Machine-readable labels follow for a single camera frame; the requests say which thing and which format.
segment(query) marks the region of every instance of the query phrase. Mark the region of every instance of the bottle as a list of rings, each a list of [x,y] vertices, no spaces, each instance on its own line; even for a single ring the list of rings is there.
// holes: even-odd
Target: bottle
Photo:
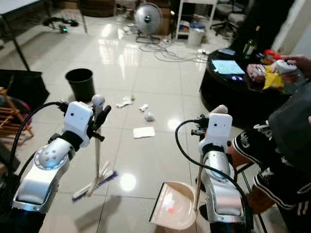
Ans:
[[[249,39],[249,41],[245,44],[244,49],[243,49],[244,59],[249,59],[250,56],[253,54],[254,50],[257,48],[259,29],[260,29],[260,26],[257,26],[256,27],[256,38]]]

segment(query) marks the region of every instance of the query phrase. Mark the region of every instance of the white fan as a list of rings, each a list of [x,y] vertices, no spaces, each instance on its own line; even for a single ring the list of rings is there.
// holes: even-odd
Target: white fan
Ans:
[[[138,29],[136,42],[159,43],[160,38],[152,36],[162,25],[162,13],[153,3],[142,3],[135,12],[135,24]]]

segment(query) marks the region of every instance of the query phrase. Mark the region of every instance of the coffee table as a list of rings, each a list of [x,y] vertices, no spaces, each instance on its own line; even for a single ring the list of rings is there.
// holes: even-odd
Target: coffee table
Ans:
[[[201,83],[200,92],[204,106],[213,110],[220,104],[228,107],[233,117],[233,125],[245,129],[267,120],[268,116],[290,97],[278,91],[262,91],[263,85],[254,86],[247,74],[245,82],[226,79],[226,75],[215,72],[212,60],[232,60],[221,57],[217,51],[207,59],[207,68]],[[249,61],[236,60],[245,71]]]

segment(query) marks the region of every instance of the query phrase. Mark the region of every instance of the beige dustpan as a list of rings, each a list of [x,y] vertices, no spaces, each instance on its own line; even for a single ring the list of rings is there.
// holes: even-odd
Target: beige dustpan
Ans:
[[[171,230],[189,228],[194,224],[198,213],[193,210],[194,197],[195,190],[190,185],[182,182],[164,182],[149,221]]]

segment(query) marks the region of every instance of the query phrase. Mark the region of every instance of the black trash can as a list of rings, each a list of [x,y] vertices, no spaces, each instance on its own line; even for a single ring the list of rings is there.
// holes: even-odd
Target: black trash can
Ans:
[[[74,69],[66,74],[77,101],[90,102],[95,95],[93,73],[89,69]]]

